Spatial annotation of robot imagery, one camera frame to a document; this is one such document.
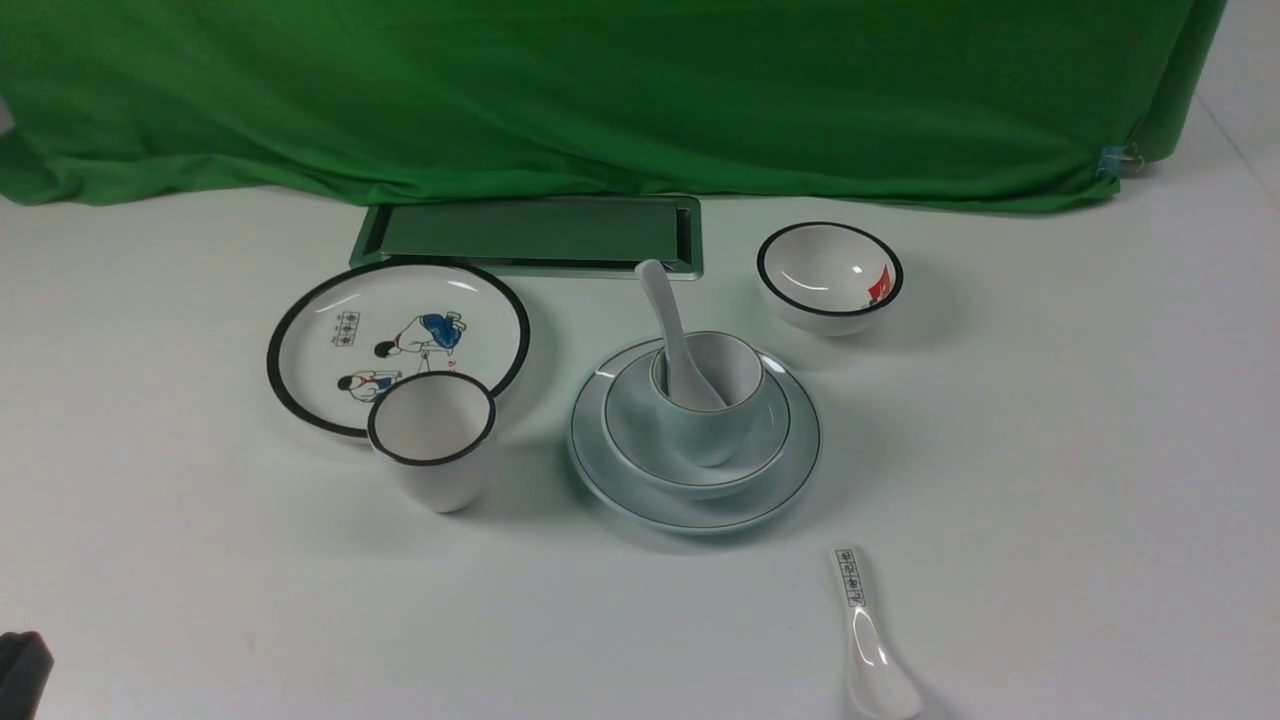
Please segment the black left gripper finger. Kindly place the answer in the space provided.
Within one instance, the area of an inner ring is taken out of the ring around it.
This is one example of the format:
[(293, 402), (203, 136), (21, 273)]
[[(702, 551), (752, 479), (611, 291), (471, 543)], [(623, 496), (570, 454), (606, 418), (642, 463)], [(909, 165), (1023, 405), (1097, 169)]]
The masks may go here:
[(35, 719), (54, 659), (37, 632), (1, 637), (1, 720)]

